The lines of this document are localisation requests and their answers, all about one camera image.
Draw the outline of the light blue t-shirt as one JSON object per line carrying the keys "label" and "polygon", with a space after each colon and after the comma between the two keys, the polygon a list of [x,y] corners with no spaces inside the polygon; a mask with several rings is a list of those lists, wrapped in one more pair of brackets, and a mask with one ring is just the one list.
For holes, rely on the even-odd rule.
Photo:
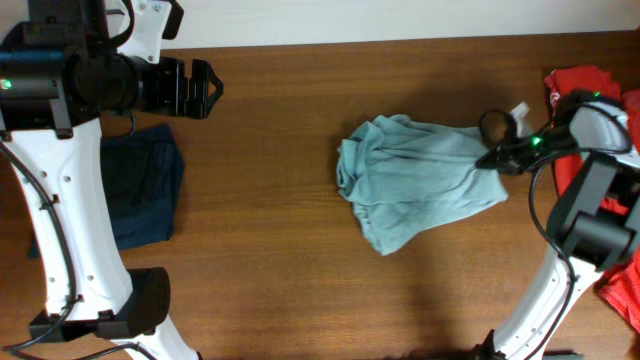
{"label": "light blue t-shirt", "polygon": [[390,255],[425,230],[507,200],[498,172],[476,166],[487,151],[476,127],[380,115],[342,140],[338,192],[351,203],[363,237]]}

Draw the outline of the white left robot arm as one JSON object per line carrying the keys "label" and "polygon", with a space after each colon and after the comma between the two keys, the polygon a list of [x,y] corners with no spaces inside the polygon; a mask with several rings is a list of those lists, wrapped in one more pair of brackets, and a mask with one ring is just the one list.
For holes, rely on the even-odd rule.
{"label": "white left robot arm", "polygon": [[46,276],[44,309],[6,352],[88,334],[134,359],[194,359],[170,314],[161,267],[128,269],[116,247],[100,165],[105,112],[204,119],[224,86],[204,60],[161,55],[184,11],[175,0],[29,0],[1,42],[1,151],[22,188]]}

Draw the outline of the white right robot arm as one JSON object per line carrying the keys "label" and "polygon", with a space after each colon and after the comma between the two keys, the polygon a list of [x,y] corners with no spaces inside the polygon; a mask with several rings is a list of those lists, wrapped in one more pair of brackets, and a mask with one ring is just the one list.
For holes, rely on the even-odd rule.
{"label": "white right robot arm", "polygon": [[[622,102],[574,90],[540,129],[523,136],[520,127],[505,111],[486,111],[479,128],[490,150],[476,166],[531,174],[529,211],[547,250],[513,315],[472,350],[479,360],[548,358],[551,337],[580,296],[639,248],[639,153]],[[573,155],[582,165],[542,223],[533,207],[540,175]]]}

